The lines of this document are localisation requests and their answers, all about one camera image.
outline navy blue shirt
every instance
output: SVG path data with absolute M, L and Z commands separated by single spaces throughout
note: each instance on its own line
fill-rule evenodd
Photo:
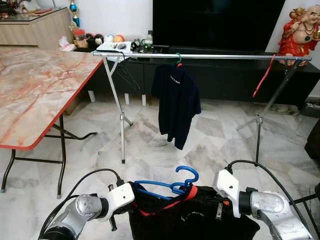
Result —
M 160 133 L 182 150 L 192 118 L 201 113 L 199 89 L 183 67 L 164 64 L 156 68 L 151 94 L 159 99 Z

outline red statue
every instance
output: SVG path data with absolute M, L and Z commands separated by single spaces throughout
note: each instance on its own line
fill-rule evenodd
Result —
M 283 27 L 283 34 L 278 56 L 299 56 L 307 57 L 309 50 L 314 51 L 315 47 L 320 41 L 320 6 L 315 5 L 305 10 L 302 7 L 293 9 L 290 14 L 292 20 Z M 300 66 L 305 66 L 306 61 L 302 62 Z

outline clothes rack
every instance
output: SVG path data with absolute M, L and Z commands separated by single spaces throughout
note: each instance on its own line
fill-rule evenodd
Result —
M 165 58 L 165 59 L 176 59 L 176 58 L 182 58 L 182 59 L 221 59 L 221 60 L 270 60 L 273 56 L 272 55 L 216 55 L 216 54 L 161 54 L 161 53 L 117 53 L 117 52 L 106 52 L 106 51 L 94 51 L 94 56 L 100 56 L 103 58 L 103 63 L 105 66 L 106 74 L 108 76 L 108 80 L 110 82 L 110 86 L 112 89 L 112 93 L 114 96 L 114 100 L 116 103 L 116 106 L 118 108 L 118 111 L 120 113 L 120 127 L 121 127 L 121 160 L 124 164 L 126 162 L 126 155 L 125 155 L 125 121 L 132 126 L 133 123 L 126 117 L 119 98 L 117 91 L 115 89 L 115 85 L 112 79 L 112 74 L 115 72 L 116 67 L 120 60 L 124 57 L 132 57 L 132 58 Z M 116 60 L 114 62 L 114 65 L 112 69 L 110 70 L 108 66 L 108 57 L 116 57 Z M 260 147 L 260 134 L 261 134 L 261 127 L 263 125 L 263 122 L 269 122 L 272 124 L 277 124 L 277 122 L 274 122 L 270 119 L 265 118 L 266 113 L 268 112 L 271 105 L 275 102 L 281 91 L 284 89 L 286 84 L 289 82 L 290 78 L 293 76 L 293 74 L 296 72 L 299 64 L 302 61 L 311 61 L 311 57 L 302 57 L 302 56 L 275 56 L 275 60 L 284 60 L 284 79 L 279 85 L 279 87 L 276 89 L 274 94 L 272 95 L 271 99 L 265 106 L 262 113 L 257 113 L 255 115 L 255 118 L 248 121 L 247 123 L 239 126 L 236 130 L 240 130 L 244 128 L 245 126 L 248 126 L 254 122 L 256 122 L 256 156 L 255 161 L 258 162 L 259 160 L 259 147 Z M 294 61 L 294 64 L 292 67 L 289 68 L 288 61 L 292 60 Z

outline red table edge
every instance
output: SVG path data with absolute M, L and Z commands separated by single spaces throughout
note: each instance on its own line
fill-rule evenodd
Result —
M 92 77 L 93 74 L 97 71 L 97 69 L 102 65 L 103 60 L 101 60 L 97 66 L 94 68 L 94 70 L 90 73 L 90 75 L 86 78 L 86 80 L 81 84 L 81 86 L 75 91 L 75 93 L 72 95 L 72 97 L 66 102 L 66 104 L 61 108 L 61 110 L 58 112 L 58 114 L 53 118 L 53 120 L 49 123 L 49 125 L 44 129 L 44 131 L 41 133 L 41 135 L 34 141 L 33 144 L 30 146 L 10 146 L 10 145 L 1 145 L 0 148 L 3 149 L 15 149 L 15 150 L 31 150 L 34 149 L 38 143 L 44 138 L 44 136 L 47 134 L 47 132 L 50 130 L 50 128 L 53 126 L 53 124 L 57 121 L 57 119 L 60 117 L 60 115 L 66 110 L 66 108 L 69 106 L 69 104 L 75 99 L 75 97 L 78 95 L 78 93 L 81 91 L 81 89 L 86 85 L 88 80 Z

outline blue hanger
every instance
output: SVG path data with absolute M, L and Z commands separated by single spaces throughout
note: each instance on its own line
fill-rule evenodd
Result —
M 168 184 L 168 183 L 164 183 L 164 182 L 161 182 L 161 181 L 147 181 L 147 180 L 140 180 L 140 181 L 135 181 L 134 184 L 153 184 L 153 185 L 159 185 L 159 186 L 164 186 L 164 187 L 168 187 L 168 188 L 171 188 L 171 191 L 175 194 L 178 194 L 178 195 L 181 195 L 181 194 L 185 194 L 187 192 L 187 189 L 190 187 L 190 183 L 194 183 L 196 182 L 198 179 L 199 179 L 199 174 L 197 173 L 196 170 L 194 170 L 193 168 L 189 167 L 189 166 L 178 166 L 175 171 L 176 172 L 179 172 L 180 170 L 187 170 L 191 173 L 194 174 L 194 178 L 193 179 L 186 179 L 183 182 L 174 182 L 172 184 Z M 176 188 L 175 186 L 182 186 L 185 188 L 185 190 L 182 190 L 182 189 L 178 189 Z M 162 195 L 159 195 L 159 194 L 156 194 L 156 193 L 153 193 L 153 192 L 150 192 L 150 191 L 147 191 L 147 190 L 143 190 L 143 189 L 140 189 L 138 188 L 137 189 L 138 191 L 142 192 L 142 193 L 145 193 L 145 194 L 148 194 L 148 195 L 151 195 L 151 196 L 154 196 L 154 197 L 157 197 L 157 198 L 160 198 L 160 199 L 164 199 L 164 200 L 171 200 L 170 197 L 167 197 L 167 196 L 162 196 Z

